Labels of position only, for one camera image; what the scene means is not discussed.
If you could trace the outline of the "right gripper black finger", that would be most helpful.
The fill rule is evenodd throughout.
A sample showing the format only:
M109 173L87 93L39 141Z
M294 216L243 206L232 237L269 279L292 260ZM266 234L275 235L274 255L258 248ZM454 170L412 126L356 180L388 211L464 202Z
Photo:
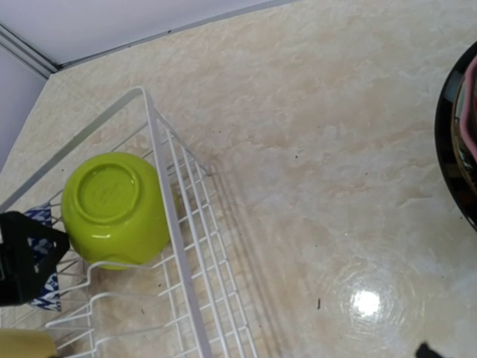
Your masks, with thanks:
M422 342L415 351L416 358L442 358L442 356L429 347L426 342Z

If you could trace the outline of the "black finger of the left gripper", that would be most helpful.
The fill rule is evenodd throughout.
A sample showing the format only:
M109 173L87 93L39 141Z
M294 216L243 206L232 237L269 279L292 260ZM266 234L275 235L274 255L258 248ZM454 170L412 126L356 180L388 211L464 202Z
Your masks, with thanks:
M30 238L45 239L52 248L36 262ZM19 306L42 295L43 287L69 250L65 232L11 211L1 214L1 305Z

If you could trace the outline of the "blue white patterned bowl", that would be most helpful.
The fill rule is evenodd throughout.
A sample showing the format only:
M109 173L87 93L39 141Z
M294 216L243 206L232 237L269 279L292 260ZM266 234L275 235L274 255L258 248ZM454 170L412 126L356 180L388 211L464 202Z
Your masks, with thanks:
M51 216L51 203L46 202L24 212L24 214L39 222L43 226L52 226ZM31 237L28 239L28 244L33 251L34 263L37 265L42 259L46 257L48 252L52 249L53 245L44 238ZM38 298L29 302L29 306L42 310L48 310L53 312L60 312L62 310L60 296L58 293L52 295L52 292L59 290L59 283L56 269L49 275L44 287L42 288L41 295Z

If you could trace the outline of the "yellow mug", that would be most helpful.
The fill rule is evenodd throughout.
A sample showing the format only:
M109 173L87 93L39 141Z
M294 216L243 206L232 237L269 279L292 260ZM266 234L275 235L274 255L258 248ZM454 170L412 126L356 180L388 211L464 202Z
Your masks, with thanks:
M1 329L1 357L56 357L54 340L45 332Z

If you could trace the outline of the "green bowl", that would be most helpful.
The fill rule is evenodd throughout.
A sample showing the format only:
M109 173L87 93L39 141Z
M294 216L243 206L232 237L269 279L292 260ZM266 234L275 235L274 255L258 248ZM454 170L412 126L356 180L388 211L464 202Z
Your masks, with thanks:
M133 154L99 154L80 164L66 181L60 212L72 247L102 269L144 265L170 242L157 170Z

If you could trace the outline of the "black plate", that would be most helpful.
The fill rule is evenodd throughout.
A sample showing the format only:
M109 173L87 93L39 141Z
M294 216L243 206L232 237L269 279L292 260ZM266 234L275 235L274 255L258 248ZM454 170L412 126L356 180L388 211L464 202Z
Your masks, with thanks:
M473 43L457 60L448 74L437 101L435 112L435 147L440 170L452 199L473 230L476 230L476 194L458 168L451 137L452 108L465 70L476 57Z

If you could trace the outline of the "pink speckled plate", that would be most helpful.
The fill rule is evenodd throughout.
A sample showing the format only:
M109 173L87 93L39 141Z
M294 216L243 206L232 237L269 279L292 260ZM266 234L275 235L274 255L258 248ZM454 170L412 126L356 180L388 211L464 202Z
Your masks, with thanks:
M460 117L461 137L467 149L476 160L476 57L472 59L464 73L464 103Z

